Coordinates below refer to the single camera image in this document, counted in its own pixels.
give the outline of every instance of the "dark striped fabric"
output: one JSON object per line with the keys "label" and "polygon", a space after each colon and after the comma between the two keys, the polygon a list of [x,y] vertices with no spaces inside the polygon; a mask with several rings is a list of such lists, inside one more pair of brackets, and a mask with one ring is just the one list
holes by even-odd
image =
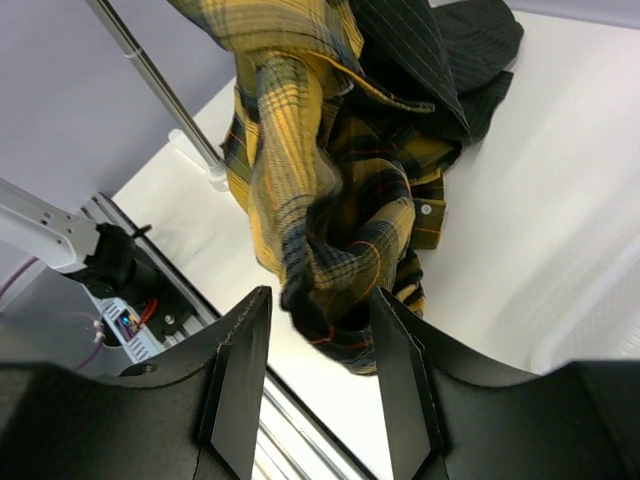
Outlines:
{"label": "dark striped fabric", "polygon": [[520,26],[501,0],[168,1],[235,55],[229,186],[282,308],[375,373],[368,296],[422,315],[414,249],[438,244],[443,174],[488,129]]}

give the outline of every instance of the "yellow plaid shirt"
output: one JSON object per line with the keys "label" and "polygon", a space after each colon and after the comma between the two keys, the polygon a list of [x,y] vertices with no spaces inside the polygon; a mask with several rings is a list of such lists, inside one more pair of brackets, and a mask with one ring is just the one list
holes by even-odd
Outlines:
{"label": "yellow plaid shirt", "polygon": [[434,109],[366,78],[345,0],[169,2],[235,55],[229,185],[248,213],[258,261],[282,284],[282,307],[326,355],[375,373],[368,296],[385,288],[422,315],[412,248],[438,244],[442,174],[460,147],[342,105],[357,84],[372,102]]}

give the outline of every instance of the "robotic arm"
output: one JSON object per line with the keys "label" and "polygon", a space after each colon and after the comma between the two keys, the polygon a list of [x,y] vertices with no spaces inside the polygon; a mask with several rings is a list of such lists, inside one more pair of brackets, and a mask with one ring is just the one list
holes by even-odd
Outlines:
{"label": "robotic arm", "polygon": [[134,308],[160,299],[148,319],[154,335],[172,334],[191,315],[189,302],[139,251],[121,227],[67,213],[0,179],[0,239],[84,285],[96,298],[119,297]]}

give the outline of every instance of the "white table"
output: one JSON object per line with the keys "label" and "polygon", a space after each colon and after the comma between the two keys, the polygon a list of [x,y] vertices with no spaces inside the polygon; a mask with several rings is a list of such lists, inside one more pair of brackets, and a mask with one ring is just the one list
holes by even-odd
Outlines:
{"label": "white table", "polygon": [[[551,326],[550,306],[570,303],[589,259],[607,258],[611,238],[640,225],[640,32],[518,18],[526,34],[512,88],[485,142],[448,175],[441,246],[422,258],[426,320],[527,368]],[[229,85],[196,116],[216,144],[231,96]],[[277,298],[275,277],[254,260],[244,212],[174,145],[115,201],[153,224],[152,240],[221,312],[258,284]],[[277,307],[269,362],[379,478],[391,478],[376,378],[325,359]]]}

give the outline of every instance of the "red wire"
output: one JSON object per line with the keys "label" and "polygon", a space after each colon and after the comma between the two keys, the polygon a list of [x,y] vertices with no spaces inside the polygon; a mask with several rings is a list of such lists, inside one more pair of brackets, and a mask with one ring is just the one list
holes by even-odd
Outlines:
{"label": "red wire", "polygon": [[140,315],[140,324],[144,325],[147,323],[156,311],[156,308],[158,308],[158,299],[154,298],[149,300],[149,303],[147,303],[147,306],[144,308],[142,315]]}

